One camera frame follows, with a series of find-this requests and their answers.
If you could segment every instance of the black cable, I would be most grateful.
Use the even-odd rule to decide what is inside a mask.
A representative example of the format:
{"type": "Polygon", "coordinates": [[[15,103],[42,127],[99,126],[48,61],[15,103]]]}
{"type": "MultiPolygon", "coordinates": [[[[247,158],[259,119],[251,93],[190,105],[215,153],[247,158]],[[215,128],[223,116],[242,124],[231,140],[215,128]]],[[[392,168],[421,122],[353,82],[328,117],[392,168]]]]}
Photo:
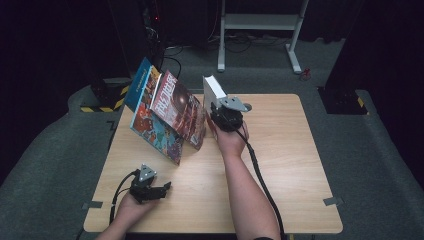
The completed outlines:
{"type": "Polygon", "coordinates": [[[283,45],[286,44],[290,38],[275,38],[275,39],[265,39],[265,40],[269,40],[270,42],[264,43],[264,42],[255,42],[258,39],[252,40],[252,45],[253,46],[258,46],[258,47],[268,47],[268,46],[278,46],[278,45],[283,45]]]}
{"type": "Polygon", "coordinates": [[[160,64],[159,64],[159,66],[157,66],[158,67],[158,70],[159,70],[159,72],[161,72],[162,70],[162,66],[163,66],[163,61],[165,60],[165,57],[162,57],[162,60],[160,61],[160,64]]]}
{"type": "Polygon", "coordinates": [[[112,141],[113,141],[113,138],[115,137],[115,133],[116,133],[117,128],[113,127],[115,125],[115,121],[107,121],[107,123],[110,123],[110,129],[109,130],[113,131],[112,135],[109,138],[109,145],[107,147],[107,150],[109,151],[110,147],[112,146],[112,141]]]}
{"type": "Polygon", "coordinates": [[[284,236],[283,220],[281,219],[280,211],[278,210],[277,204],[272,198],[271,193],[269,192],[265,184],[265,181],[262,178],[261,170],[259,169],[258,159],[256,158],[256,155],[255,155],[255,150],[247,141],[247,138],[244,137],[239,130],[236,129],[236,132],[240,135],[240,137],[246,143],[247,149],[249,150],[250,158],[252,159],[252,164],[253,164],[253,168],[255,169],[256,176],[258,177],[258,180],[261,183],[262,189],[264,190],[265,195],[268,198],[268,201],[270,202],[272,208],[274,209],[275,214],[277,215],[278,225],[280,226],[280,234],[281,236],[284,236]]]}
{"type": "Polygon", "coordinates": [[[247,43],[247,47],[245,47],[242,50],[236,51],[236,50],[232,50],[232,49],[228,48],[227,47],[228,44],[226,44],[225,45],[225,50],[227,50],[227,51],[229,51],[231,53],[242,53],[242,52],[247,51],[252,46],[252,41],[248,37],[245,37],[245,38],[236,38],[236,40],[238,42],[231,41],[231,43],[234,43],[234,44],[246,44],[247,43]]]}
{"type": "Polygon", "coordinates": [[[165,57],[172,57],[172,56],[176,56],[176,55],[178,55],[178,54],[182,53],[182,52],[183,52],[183,50],[184,50],[184,46],[180,46],[179,48],[180,48],[180,50],[179,50],[178,52],[173,53],[173,54],[167,54],[167,55],[164,55],[164,56],[165,56],[165,57]]]}
{"type": "Polygon", "coordinates": [[[177,62],[178,63],[178,65],[180,66],[180,69],[178,70],[178,74],[177,74],[177,76],[175,77],[176,79],[178,79],[179,77],[180,77],[180,73],[181,73],[181,63],[180,63],[180,61],[178,61],[177,59],[175,59],[175,58],[171,58],[171,57],[163,57],[163,59],[171,59],[171,60],[174,60],[175,62],[177,62]]]}
{"type": "Polygon", "coordinates": [[[118,193],[118,196],[119,196],[119,194],[121,194],[122,192],[125,192],[125,191],[128,191],[128,190],[130,190],[130,188],[122,189],[122,190],[118,193]]]}
{"type": "Polygon", "coordinates": [[[79,240],[83,232],[84,232],[84,227],[82,227],[82,228],[79,230],[78,235],[77,235],[77,237],[75,238],[75,240],[79,240]]]}
{"type": "Polygon", "coordinates": [[[116,202],[118,201],[118,195],[121,193],[120,192],[120,189],[121,189],[122,185],[125,183],[125,181],[129,177],[136,176],[138,174],[138,172],[140,172],[139,169],[137,169],[134,172],[131,172],[130,174],[128,174],[124,179],[122,179],[122,182],[119,184],[118,188],[116,189],[115,195],[113,196],[113,200],[112,200],[112,206],[110,208],[109,224],[111,224],[113,222],[113,219],[115,218],[116,202]]]}

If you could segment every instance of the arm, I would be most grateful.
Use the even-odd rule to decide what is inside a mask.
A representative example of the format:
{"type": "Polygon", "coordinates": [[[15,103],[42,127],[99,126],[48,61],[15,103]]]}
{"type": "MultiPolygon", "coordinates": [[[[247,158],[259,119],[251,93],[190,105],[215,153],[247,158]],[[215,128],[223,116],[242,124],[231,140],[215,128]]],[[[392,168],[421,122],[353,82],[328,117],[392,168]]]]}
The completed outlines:
{"type": "Polygon", "coordinates": [[[135,198],[126,193],[119,204],[115,220],[104,230],[97,240],[124,239],[126,232],[140,219],[157,205],[159,200],[140,204],[135,198]]]}
{"type": "MultiPolygon", "coordinates": [[[[239,131],[248,138],[247,126],[239,131]]],[[[262,189],[241,159],[244,141],[236,132],[223,132],[216,127],[219,149],[224,160],[231,214],[238,239],[269,237],[280,239],[274,210],[262,189]]]]}

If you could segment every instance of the gray carpet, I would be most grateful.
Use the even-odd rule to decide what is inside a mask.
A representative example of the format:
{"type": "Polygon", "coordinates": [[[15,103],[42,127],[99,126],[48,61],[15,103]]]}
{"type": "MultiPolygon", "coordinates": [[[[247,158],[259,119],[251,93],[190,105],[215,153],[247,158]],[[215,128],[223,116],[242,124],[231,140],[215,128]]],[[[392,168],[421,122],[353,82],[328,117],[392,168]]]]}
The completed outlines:
{"type": "MultiPolygon", "coordinates": [[[[203,75],[214,74],[228,93],[299,95],[333,194],[345,202],[338,207],[343,231],[315,239],[424,239],[423,191],[390,140],[369,94],[357,91],[369,111],[359,116],[329,115],[319,97],[317,87],[325,85],[343,42],[298,42],[299,62],[312,72],[308,81],[293,74],[284,40],[266,42],[241,53],[230,51],[243,50],[245,44],[228,44],[224,73],[216,72],[214,49],[175,48],[166,54],[181,63],[179,79],[193,92],[201,92],[203,75]]],[[[162,69],[176,75],[179,65],[165,59],[162,69]]],[[[86,87],[69,99],[69,113],[39,134],[2,185],[0,239],[77,237],[87,213],[82,206],[94,193],[113,136],[111,128],[120,116],[80,112],[89,91],[86,87]]],[[[81,239],[96,235],[83,232],[81,239]]]]}

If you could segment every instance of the magazine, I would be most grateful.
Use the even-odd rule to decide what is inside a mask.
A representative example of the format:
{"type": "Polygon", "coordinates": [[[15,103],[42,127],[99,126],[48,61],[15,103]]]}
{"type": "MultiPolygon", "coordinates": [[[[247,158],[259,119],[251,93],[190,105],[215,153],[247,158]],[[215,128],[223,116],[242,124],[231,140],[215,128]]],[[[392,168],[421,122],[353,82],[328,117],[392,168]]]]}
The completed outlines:
{"type": "Polygon", "coordinates": [[[147,76],[143,94],[139,97],[130,128],[179,165],[184,139],[150,109],[161,74],[154,66],[151,66],[147,76]]]}
{"type": "Polygon", "coordinates": [[[200,101],[169,71],[159,83],[152,111],[199,150],[205,136],[205,110],[200,101]]]}

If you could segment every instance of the stand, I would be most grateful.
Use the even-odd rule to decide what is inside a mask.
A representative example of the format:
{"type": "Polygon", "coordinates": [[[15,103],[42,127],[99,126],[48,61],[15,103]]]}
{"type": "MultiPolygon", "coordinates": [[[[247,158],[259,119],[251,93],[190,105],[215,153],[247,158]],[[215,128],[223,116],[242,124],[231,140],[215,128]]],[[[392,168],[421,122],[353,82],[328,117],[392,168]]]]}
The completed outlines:
{"type": "Polygon", "coordinates": [[[290,30],[293,37],[290,44],[286,44],[287,53],[296,74],[300,74],[302,69],[297,61],[294,48],[299,36],[305,17],[306,7],[309,0],[303,0],[300,13],[297,15],[276,15],[276,14],[226,14],[225,0],[222,0],[221,9],[221,29],[218,53],[218,72],[225,71],[225,30],[226,29],[256,29],[256,30],[290,30]]]}

